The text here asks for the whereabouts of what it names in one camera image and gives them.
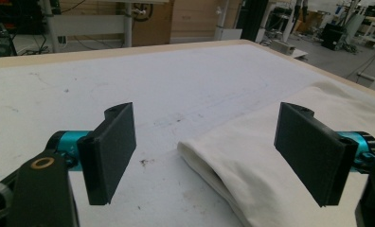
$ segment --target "fabric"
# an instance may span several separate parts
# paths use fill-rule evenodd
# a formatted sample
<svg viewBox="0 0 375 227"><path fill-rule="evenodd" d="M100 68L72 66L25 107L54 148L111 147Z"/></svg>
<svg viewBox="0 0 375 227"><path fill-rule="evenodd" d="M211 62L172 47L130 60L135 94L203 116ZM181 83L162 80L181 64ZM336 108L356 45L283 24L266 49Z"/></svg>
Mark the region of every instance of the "fabric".
<svg viewBox="0 0 375 227"><path fill-rule="evenodd" d="M313 110L334 131L375 137L375 108L332 84L317 83L281 101ZM244 226L356 226L354 211L367 175L351 172L339 206L320 208L274 147L279 104L180 142L178 150Z"/></svg>

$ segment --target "white tabletop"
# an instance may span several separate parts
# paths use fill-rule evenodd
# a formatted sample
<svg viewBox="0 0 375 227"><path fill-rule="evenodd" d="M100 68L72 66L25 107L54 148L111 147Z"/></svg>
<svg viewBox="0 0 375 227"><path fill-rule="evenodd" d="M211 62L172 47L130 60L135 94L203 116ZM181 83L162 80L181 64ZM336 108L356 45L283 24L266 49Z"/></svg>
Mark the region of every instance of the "white tabletop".
<svg viewBox="0 0 375 227"><path fill-rule="evenodd" d="M93 130L104 110L133 102L137 149L112 204L90 206L70 173L81 226L239 226L177 143L320 80L375 103L373 91L242 41L1 60L0 180L54 132Z"/></svg>

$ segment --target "wooden panel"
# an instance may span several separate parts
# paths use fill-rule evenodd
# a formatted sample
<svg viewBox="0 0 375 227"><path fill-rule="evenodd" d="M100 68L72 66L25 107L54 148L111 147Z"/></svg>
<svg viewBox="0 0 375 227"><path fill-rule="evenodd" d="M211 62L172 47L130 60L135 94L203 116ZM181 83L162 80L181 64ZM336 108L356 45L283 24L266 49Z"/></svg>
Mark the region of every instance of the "wooden panel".
<svg viewBox="0 0 375 227"><path fill-rule="evenodd" d="M152 18L146 22L134 22L133 46L169 44L173 7L174 0L154 5Z"/></svg>
<svg viewBox="0 0 375 227"><path fill-rule="evenodd" d="M61 11L75 7L81 0L61 0ZM66 15L116 15L120 14L120 4L114 2L86 1L64 12Z"/></svg>
<svg viewBox="0 0 375 227"><path fill-rule="evenodd" d="M219 15L217 7L224 0L176 0L173 11L172 37L210 37L214 35ZM230 0L225 28L233 28L241 0Z"/></svg>

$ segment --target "table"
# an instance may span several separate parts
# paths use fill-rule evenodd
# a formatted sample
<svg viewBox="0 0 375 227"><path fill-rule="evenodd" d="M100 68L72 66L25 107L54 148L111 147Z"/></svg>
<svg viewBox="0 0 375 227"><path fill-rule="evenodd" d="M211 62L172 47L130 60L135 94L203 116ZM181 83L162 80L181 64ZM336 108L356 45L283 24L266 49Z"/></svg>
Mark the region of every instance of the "table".
<svg viewBox="0 0 375 227"><path fill-rule="evenodd" d="M0 180L61 130L93 130L134 103L137 149L112 204L88 204L70 172L81 226L240 226L176 150L237 116L329 80L375 105L375 92L248 41L0 59Z"/></svg>
<svg viewBox="0 0 375 227"><path fill-rule="evenodd" d="M123 15L54 15L49 0L43 0L54 53L60 52L58 36L124 33L125 47L132 47L132 3L164 4L168 0L95 0L125 3Z"/></svg>

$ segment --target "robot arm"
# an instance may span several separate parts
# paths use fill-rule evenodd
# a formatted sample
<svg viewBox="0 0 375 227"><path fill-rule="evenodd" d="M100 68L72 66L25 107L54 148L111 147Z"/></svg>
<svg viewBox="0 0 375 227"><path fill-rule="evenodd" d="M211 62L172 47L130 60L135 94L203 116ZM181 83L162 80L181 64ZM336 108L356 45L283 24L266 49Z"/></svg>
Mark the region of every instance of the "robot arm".
<svg viewBox="0 0 375 227"><path fill-rule="evenodd" d="M351 169L369 174L356 208L359 227L375 227L375 138L336 132L314 112L281 103L275 146L320 206L338 205Z"/></svg>
<svg viewBox="0 0 375 227"><path fill-rule="evenodd" d="M79 226L69 169L82 169L90 204L111 202L136 146L133 104L104 114L94 131L54 133L0 183L0 226Z"/></svg>

